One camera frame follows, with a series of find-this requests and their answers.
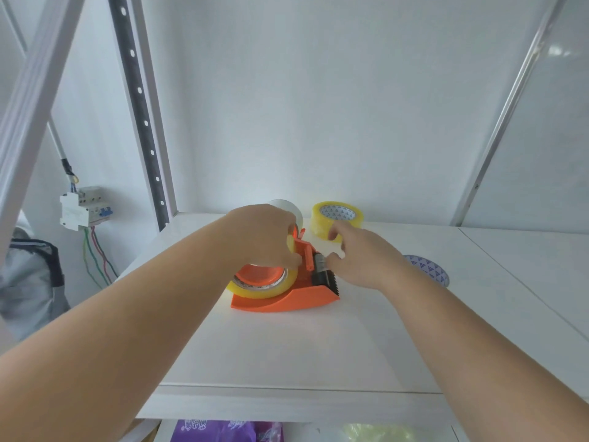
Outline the black perforated metal upright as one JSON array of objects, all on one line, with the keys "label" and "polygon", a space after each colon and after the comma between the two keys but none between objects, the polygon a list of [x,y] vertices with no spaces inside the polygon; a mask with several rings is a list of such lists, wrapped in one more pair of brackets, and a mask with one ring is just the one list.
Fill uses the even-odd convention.
[{"label": "black perforated metal upright", "polygon": [[140,70],[138,46],[131,24],[130,5],[128,0],[108,0],[108,5],[158,230],[162,231],[169,222],[169,214],[156,151],[156,140],[151,128],[148,102],[145,97],[144,79]]}]

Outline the orange tape dispenser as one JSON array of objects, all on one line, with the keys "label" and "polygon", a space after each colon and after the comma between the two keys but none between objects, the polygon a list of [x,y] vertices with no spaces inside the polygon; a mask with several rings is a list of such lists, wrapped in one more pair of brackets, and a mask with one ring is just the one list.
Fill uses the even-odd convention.
[{"label": "orange tape dispenser", "polygon": [[302,257],[294,285],[286,292],[269,299],[245,299],[232,295],[231,308],[256,313],[282,313],[313,309],[340,299],[335,275],[325,267],[325,259],[311,243],[302,240],[303,228],[297,236],[296,227],[289,238],[289,248]]}]

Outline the grey bag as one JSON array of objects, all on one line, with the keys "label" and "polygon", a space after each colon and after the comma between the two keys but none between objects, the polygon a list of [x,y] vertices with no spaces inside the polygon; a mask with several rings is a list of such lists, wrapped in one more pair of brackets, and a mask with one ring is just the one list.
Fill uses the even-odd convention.
[{"label": "grey bag", "polygon": [[58,248],[36,238],[20,211],[0,267],[0,316],[22,341],[70,309]]}]

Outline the pale yellow packet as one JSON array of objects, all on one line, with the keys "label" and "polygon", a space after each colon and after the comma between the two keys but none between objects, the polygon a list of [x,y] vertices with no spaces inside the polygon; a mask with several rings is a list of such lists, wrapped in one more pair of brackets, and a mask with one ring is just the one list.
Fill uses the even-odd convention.
[{"label": "pale yellow packet", "polygon": [[401,424],[345,424],[341,430],[349,442],[418,442],[414,431]]}]

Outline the yellow tape roll patterned core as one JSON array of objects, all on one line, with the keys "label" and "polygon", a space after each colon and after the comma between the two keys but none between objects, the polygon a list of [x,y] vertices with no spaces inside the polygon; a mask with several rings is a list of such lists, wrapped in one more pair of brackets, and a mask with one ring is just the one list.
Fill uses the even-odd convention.
[{"label": "yellow tape roll patterned core", "polygon": [[338,222],[361,228],[364,223],[364,213],[348,203],[334,200],[322,201],[313,206],[309,229],[316,237],[328,240],[332,225]]}]

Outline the purple packet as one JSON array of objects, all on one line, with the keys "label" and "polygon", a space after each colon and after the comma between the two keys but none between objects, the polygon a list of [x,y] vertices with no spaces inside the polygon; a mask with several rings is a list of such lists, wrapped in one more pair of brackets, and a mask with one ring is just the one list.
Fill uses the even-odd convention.
[{"label": "purple packet", "polygon": [[283,424],[265,421],[179,420],[170,442],[284,442]]}]

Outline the person's left forearm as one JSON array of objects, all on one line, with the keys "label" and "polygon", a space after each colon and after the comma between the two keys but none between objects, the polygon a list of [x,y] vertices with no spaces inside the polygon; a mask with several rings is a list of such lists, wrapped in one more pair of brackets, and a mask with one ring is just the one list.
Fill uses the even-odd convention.
[{"label": "person's left forearm", "polygon": [[0,356],[0,442],[117,442],[240,269],[223,217]]}]

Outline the clear tape roll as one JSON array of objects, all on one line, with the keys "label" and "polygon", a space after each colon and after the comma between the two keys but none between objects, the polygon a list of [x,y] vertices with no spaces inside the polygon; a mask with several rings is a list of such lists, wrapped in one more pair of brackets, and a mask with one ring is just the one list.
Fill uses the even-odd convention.
[{"label": "clear tape roll", "polygon": [[298,236],[301,232],[301,230],[303,229],[303,225],[304,225],[304,219],[303,219],[303,215],[302,212],[299,210],[299,208],[293,204],[291,201],[288,200],[283,200],[283,199],[275,199],[275,200],[270,200],[268,201],[269,205],[272,205],[274,207],[280,208],[282,210],[291,212],[295,217],[296,217],[296,235]]}]

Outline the white metal frame bar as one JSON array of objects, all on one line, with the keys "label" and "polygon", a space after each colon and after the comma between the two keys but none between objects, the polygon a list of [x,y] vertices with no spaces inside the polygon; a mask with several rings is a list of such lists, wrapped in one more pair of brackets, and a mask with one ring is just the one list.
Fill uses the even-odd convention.
[{"label": "white metal frame bar", "polygon": [[0,122],[0,266],[25,199],[85,0],[46,0]]}]

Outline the white circuit breaker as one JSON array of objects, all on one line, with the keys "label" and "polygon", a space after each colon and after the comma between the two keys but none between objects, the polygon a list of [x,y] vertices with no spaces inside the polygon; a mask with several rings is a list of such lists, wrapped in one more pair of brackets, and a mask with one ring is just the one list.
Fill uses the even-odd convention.
[{"label": "white circuit breaker", "polygon": [[60,196],[59,223],[69,230],[83,231],[110,220],[114,214],[102,187],[81,187]]}]

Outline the person's right hand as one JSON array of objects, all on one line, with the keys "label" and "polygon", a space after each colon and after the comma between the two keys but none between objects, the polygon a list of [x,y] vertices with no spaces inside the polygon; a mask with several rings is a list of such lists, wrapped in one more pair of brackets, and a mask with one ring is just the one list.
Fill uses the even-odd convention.
[{"label": "person's right hand", "polygon": [[332,272],[350,284],[384,291],[407,266],[407,260],[393,245],[370,230],[338,222],[332,225],[328,239],[334,241],[336,237],[342,240],[345,268]]}]

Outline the person's right forearm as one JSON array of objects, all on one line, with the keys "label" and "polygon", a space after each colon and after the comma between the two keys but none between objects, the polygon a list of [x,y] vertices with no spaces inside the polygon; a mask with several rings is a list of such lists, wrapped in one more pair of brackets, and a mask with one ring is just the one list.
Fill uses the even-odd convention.
[{"label": "person's right forearm", "polygon": [[589,442],[589,403],[414,267],[380,291],[471,442]]}]

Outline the yellow tape roll orange core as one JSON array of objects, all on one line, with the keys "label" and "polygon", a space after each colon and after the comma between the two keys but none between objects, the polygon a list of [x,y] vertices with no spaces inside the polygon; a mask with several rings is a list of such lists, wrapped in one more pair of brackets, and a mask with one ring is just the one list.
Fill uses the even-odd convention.
[{"label": "yellow tape roll orange core", "polygon": [[297,276],[298,268],[249,264],[233,276],[227,290],[245,299],[269,299],[286,293],[294,285]]}]

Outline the aluminium frame bar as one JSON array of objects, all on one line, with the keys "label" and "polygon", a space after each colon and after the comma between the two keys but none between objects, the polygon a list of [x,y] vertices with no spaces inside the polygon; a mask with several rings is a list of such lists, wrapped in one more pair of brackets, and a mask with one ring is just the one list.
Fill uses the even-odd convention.
[{"label": "aluminium frame bar", "polygon": [[449,225],[452,227],[463,226],[477,193],[488,172],[493,157],[504,137],[511,118],[517,108],[519,100],[525,91],[526,85],[534,71],[545,44],[549,39],[552,29],[556,24],[567,0],[546,0],[540,14],[536,15],[533,29],[526,35],[522,58],[518,71],[514,73],[509,89],[505,89],[502,95],[502,103],[497,107],[495,121],[490,128],[488,138],[479,152],[473,169],[467,179],[467,184],[462,190],[460,200],[456,206]]}]

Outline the person's left hand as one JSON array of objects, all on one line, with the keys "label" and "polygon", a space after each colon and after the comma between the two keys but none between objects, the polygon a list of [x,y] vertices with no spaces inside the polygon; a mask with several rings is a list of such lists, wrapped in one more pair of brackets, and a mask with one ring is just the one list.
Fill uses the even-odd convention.
[{"label": "person's left hand", "polygon": [[295,252],[289,248],[296,226],[291,212],[267,203],[257,204],[232,210],[221,221],[238,268],[249,264],[273,267],[274,254]]}]

